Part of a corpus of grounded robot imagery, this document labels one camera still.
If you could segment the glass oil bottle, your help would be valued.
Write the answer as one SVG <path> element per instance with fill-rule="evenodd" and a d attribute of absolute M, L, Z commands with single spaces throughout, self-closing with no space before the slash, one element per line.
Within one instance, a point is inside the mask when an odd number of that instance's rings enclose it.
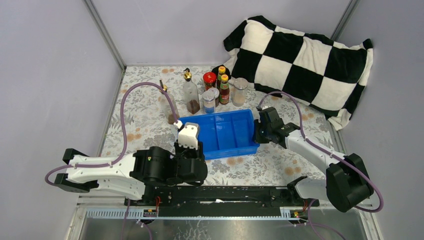
<path fill-rule="evenodd" d="M 167 97 L 163 93 L 161 93 L 158 100 L 168 124 L 173 125 L 175 123 L 174 113 L 177 119 L 180 118 L 179 110 L 178 110 L 174 96 L 170 92 L 168 92 L 168 87 L 165 84 L 163 84 L 162 80 L 160 80 L 159 83 L 163 91 L 167 93 L 172 105 L 169 104 Z"/>
<path fill-rule="evenodd" d="M 183 84 L 184 98 L 187 111 L 196 114 L 200 110 L 200 101 L 197 85 L 192 82 L 192 73 L 189 68 L 184 70 L 185 83 Z"/>

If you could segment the tall glass spice canister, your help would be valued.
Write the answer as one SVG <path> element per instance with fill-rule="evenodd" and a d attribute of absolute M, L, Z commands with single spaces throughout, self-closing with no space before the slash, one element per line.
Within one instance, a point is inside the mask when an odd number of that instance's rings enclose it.
<path fill-rule="evenodd" d="M 236 107 L 241 107 L 244 105 L 246 100 L 246 89 L 249 83 L 244 78 L 236 78 L 233 82 L 234 93 L 232 98 L 232 103 Z"/>

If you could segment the metal lid shaker jar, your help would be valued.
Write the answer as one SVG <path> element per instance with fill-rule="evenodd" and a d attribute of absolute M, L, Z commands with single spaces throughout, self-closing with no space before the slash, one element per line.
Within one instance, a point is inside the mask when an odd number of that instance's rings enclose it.
<path fill-rule="evenodd" d="M 215 112 L 215 94 L 207 90 L 202 94 L 203 110 L 206 114 L 213 114 Z"/>

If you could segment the blue divided plastic bin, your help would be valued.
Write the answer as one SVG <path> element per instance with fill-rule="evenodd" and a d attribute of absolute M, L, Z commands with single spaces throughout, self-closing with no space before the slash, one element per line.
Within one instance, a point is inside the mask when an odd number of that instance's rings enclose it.
<path fill-rule="evenodd" d="M 198 140 L 206 160 L 251 155 L 257 152 L 253 140 L 254 116 L 250 109 L 182 117 L 184 124 L 199 125 Z"/>

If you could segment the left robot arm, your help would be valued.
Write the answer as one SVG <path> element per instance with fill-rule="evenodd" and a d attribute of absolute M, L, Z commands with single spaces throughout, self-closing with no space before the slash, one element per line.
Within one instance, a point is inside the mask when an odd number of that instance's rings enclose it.
<path fill-rule="evenodd" d="M 112 157 L 89 157 L 69 148 L 64 155 L 67 169 L 56 175 L 53 185 L 72 193 L 106 191 L 148 206 L 155 192 L 147 186 L 200 186 L 208 175 L 201 142 L 196 149 L 174 146 L 175 153 L 151 146 L 126 154 L 115 164 Z"/>

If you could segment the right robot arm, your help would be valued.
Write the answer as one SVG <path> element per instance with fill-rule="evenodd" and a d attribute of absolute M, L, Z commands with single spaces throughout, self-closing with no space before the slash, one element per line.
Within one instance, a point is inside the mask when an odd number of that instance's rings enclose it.
<path fill-rule="evenodd" d="M 345 155 L 312 142 L 298 125 L 284 123 L 274 107 L 259 107 L 258 113 L 253 134 L 256 143 L 278 144 L 299 154 L 325 175 L 325 179 L 300 177 L 292 181 L 292 189 L 286 193 L 291 205 L 299 206 L 306 199 L 324 200 L 345 213 L 374 194 L 360 156 Z"/>

